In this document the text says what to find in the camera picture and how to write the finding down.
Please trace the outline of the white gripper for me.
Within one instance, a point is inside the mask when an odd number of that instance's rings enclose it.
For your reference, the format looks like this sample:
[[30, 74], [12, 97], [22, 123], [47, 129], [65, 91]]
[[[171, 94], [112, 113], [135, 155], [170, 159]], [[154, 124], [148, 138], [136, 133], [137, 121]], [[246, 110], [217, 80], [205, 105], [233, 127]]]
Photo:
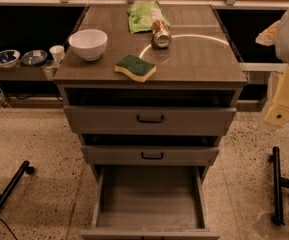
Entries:
[[[272, 46], [276, 44], [280, 21], [276, 21], [258, 34], [257, 44]], [[289, 122], [289, 68], [278, 76], [278, 84], [272, 105], [264, 116], [264, 121], [275, 127], [281, 127]]]

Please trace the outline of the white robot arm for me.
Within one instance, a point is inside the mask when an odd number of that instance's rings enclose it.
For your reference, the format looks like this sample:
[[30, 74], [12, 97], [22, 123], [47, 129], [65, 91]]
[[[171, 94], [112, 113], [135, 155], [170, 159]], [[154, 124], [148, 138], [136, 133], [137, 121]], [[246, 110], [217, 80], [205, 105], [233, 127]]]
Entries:
[[280, 127], [289, 121], [289, 9], [281, 19], [255, 39], [264, 46], [275, 46], [276, 56], [288, 67], [278, 75], [278, 82], [270, 106], [264, 116], [264, 121], [275, 127]]

